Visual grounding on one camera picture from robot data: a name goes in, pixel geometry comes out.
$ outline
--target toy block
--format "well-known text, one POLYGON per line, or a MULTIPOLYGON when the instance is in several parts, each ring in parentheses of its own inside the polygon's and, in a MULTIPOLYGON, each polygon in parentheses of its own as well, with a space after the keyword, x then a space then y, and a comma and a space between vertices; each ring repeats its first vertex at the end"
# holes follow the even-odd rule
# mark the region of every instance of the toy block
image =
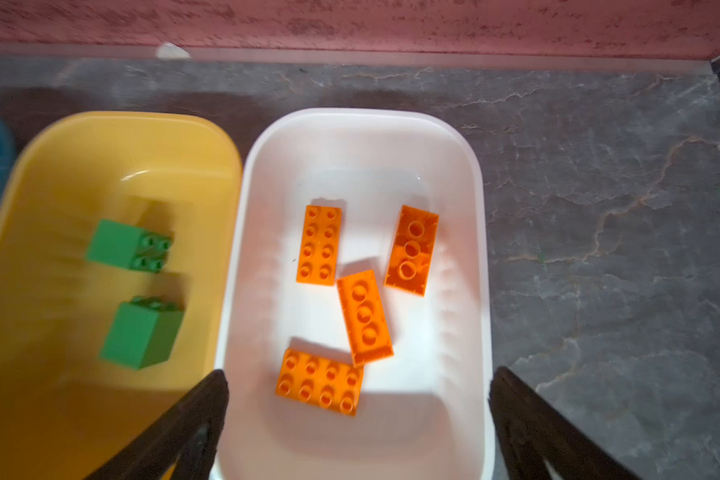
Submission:
POLYGON ((102 220, 85 257, 100 264, 157 273, 163 269, 172 243, 168 236, 138 226, 102 220))
POLYGON ((336 285, 352 350, 352 363, 362 366, 393 356, 392 338, 373 270, 340 278, 336 285))
POLYGON ((439 215, 403 205, 384 278, 386 286, 424 296, 439 221, 439 215))
POLYGON ((333 285, 336 281, 338 234, 341 228, 341 208, 307 206, 302 249, 298 254, 297 282, 333 285))
POLYGON ((282 358, 275 393, 355 416, 363 368, 288 349, 282 358))
POLYGON ((156 297, 122 302, 99 357, 140 370, 168 360, 184 312, 156 297))

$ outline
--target green block stud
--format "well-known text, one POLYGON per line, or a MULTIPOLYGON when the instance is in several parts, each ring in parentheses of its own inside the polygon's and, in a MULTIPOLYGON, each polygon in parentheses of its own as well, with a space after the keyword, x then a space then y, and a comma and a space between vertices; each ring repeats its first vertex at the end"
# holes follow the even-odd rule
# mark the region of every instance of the green block stud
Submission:
POLYGON ((85 257, 93 262, 157 273, 163 269, 171 238, 138 226, 99 222, 85 257))
POLYGON ((99 357, 140 370, 170 357, 184 312, 156 297, 122 302, 99 357))

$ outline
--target orange lego brick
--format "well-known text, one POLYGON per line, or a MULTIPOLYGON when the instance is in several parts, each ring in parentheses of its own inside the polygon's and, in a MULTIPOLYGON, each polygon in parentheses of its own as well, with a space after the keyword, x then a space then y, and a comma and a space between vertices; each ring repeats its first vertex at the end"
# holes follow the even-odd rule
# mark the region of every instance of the orange lego brick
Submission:
POLYGON ((352 363, 361 366, 393 356, 392 338, 373 270, 340 278, 336 285, 352 349, 352 363))
POLYGON ((275 393, 355 416, 363 368, 288 349, 282 358, 275 393))
POLYGON ((298 254, 297 282, 333 285, 341 227, 341 208, 307 205, 302 248, 298 254))
POLYGON ((439 221, 439 215, 403 205, 384 279, 386 286, 424 296, 439 221))

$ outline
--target plastic tray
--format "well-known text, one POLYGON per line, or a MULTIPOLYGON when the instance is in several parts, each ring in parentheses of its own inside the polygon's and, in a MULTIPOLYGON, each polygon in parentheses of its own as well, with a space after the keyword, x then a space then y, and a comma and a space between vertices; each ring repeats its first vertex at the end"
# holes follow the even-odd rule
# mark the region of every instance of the plastic tray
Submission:
POLYGON ((216 474, 490 478, 494 429, 483 184, 467 141, 423 114, 290 114, 246 162, 216 366, 230 405, 216 474), (355 418, 275 395, 286 348, 351 362, 336 287, 295 282, 305 206, 344 213, 337 274, 383 279, 403 204, 440 214, 425 297, 382 287, 394 357, 355 418))
POLYGON ((0 478, 83 478, 212 369, 240 157, 201 118, 90 112, 20 156, 0 206, 0 478), (92 264, 101 218, 171 234, 163 273, 92 264), (171 358, 99 360, 120 302, 186 307, 171 358))

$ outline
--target pink panel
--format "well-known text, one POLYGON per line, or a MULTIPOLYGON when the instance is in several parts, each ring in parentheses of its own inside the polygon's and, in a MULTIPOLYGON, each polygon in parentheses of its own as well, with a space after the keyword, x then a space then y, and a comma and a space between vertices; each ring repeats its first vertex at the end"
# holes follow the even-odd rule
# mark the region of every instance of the pink panel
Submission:
POLYGON ((0 42, 711 58, 720 0, 0 0, 0 42))

